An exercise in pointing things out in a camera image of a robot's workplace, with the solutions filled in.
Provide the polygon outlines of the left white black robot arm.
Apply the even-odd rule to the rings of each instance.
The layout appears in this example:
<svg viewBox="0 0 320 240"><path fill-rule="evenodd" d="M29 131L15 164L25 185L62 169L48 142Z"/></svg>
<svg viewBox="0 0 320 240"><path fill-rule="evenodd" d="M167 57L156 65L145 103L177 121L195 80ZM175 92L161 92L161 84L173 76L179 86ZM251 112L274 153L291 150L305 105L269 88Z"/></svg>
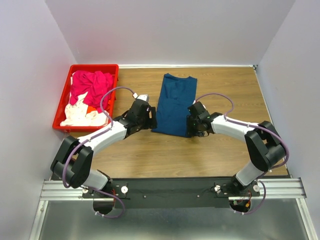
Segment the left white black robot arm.
<svg viewBox="0 0 320 240"><path fill-rule="evenodd" d="M93 157L127 137L157 127L156 108L142 99L133 101L130 109L107 126L80 138L66 137L54 157L50 170L62 179L65 188L88 187L101 198L111 191L110 177L92 169Z"/></svg>

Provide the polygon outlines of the blue printed t shirt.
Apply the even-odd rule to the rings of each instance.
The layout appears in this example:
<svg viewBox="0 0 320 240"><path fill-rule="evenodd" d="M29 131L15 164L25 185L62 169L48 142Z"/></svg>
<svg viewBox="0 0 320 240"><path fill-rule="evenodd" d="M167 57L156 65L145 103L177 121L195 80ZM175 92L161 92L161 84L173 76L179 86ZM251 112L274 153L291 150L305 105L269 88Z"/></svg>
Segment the blue printed t shirt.
<svg viewBox="0 0 320 240"><path fill-rule="evenodd" d="M197 79L176 77L169 73L163 76L156 108L157 128L153 133L187 138L187 116L196 97Z"/></svg>

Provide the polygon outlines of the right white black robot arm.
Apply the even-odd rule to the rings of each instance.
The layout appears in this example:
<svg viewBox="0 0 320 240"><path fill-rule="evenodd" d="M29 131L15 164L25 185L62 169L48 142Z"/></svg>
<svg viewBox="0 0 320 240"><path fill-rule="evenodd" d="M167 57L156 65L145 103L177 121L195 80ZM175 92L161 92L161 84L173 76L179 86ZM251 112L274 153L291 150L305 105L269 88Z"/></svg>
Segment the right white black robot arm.
<svg viewBox="0 0 320 240"><path fill-rule="evenodd" d="M196 101L188 107L187 135L203 137L205 134L226 135L246 144L249 162L219 191L241 196L248 187L268 171L283 166L281 159L289 158L289 150L273 124L269 121L249 123L214 112L210 114L204 105Z"/></svg>

